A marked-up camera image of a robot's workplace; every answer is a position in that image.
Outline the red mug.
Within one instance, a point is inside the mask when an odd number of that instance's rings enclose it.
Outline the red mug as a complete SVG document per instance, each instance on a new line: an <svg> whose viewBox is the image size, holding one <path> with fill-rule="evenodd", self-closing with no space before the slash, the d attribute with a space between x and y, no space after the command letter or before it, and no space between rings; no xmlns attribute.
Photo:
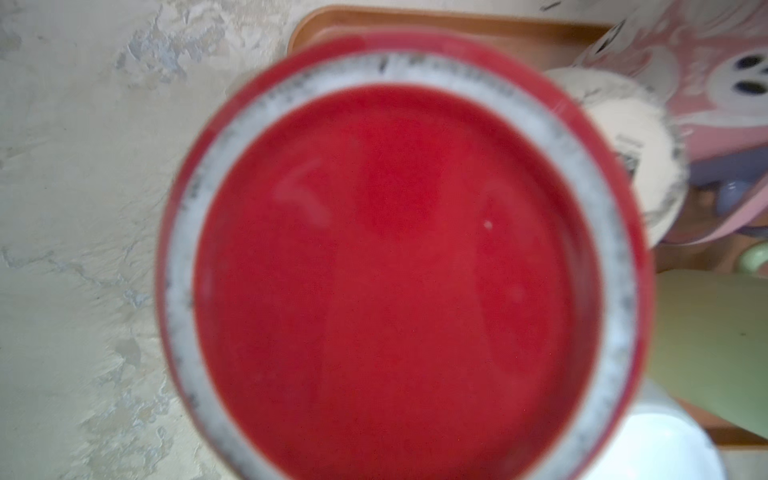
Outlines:
<svg viewBox="0 0 768 480"><path fill-rule="evenodd" d="M574 479L638 389L654 295L583 110L413 29L314 44L221 107L155 288L178 392L240 479Z"/></svg>

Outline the white mug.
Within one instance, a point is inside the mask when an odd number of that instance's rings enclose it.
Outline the white mug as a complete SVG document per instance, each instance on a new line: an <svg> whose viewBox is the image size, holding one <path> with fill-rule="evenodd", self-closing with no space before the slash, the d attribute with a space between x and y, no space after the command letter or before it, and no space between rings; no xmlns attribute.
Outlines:
<svg viewBox="0 0 768 480"><path fill-rule="evenodd" d="M725 480L726 468L705 430L658 384L645 379L584 480Z"/></svg>

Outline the beige speckled mug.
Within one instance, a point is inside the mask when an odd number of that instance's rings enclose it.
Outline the beige speckled mug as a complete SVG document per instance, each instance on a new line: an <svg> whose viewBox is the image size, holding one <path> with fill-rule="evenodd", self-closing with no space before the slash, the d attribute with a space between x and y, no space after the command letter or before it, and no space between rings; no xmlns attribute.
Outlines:
<svg viewBox="0 0 768 480"><path fill-rule="evenodd" d="M617 73L563 67L545 75L586 112L623 165L648 246L655 247L676 221L689 179L683 141L665 106L642 84Z"/></svg>

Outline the light green mug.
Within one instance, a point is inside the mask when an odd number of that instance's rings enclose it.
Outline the light green mug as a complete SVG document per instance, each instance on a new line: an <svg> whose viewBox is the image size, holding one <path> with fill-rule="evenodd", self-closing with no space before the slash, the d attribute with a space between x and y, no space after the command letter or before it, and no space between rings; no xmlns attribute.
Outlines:
<svg viewBox="0 0 768 480"><path fill-rule="evenodd" d="M648 376L669 394L767 435L767 245L730 273L668 270L656 277Z"/></svg>

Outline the purple mug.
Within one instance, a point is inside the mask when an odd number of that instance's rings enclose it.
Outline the purple mug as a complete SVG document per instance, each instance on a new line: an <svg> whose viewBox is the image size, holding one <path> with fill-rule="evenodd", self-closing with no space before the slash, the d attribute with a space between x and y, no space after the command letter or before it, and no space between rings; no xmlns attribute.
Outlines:
<svg viewBox="0 0 768 480"><path fill-rule="evenodd" d="M695 161L690 183L714 190L718 223L695 235L697 243L732 233L766 238L767 226L749 226L767 209L767 145Z"/></svg>

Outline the pink patterned mug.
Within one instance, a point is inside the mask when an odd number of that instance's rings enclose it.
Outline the pink patterned mug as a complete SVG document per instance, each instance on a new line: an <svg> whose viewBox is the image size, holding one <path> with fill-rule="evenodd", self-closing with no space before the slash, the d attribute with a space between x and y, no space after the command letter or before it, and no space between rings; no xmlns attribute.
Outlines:
<svg viewBox="0 0 768 480"><path fill-rule="evenodd" d="M767 4L643 1L576 65L631 77L662 100L695 161L767 145ZM692 230L667 244L697 244Z"/></svg>

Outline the brown rectangular tray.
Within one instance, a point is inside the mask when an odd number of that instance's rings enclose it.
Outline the brown rectangular tray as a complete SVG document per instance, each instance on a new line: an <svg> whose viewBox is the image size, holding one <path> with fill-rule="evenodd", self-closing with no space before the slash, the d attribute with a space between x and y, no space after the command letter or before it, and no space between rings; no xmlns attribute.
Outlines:
<svg viewBox="0 0 768 480"><path fill-rule="evenodd" d="M292 54L308 45L344 33L377 28L447 30L492 45L527 65L549 69L569 65L613 25L551 19L397 8L330 5L301 19L287 43ZM683 221L714 217L714 192L693 189L684 207ZM693 405L684 408L706 430L718 447L726 450L767 451L767 440Z"/></svg>

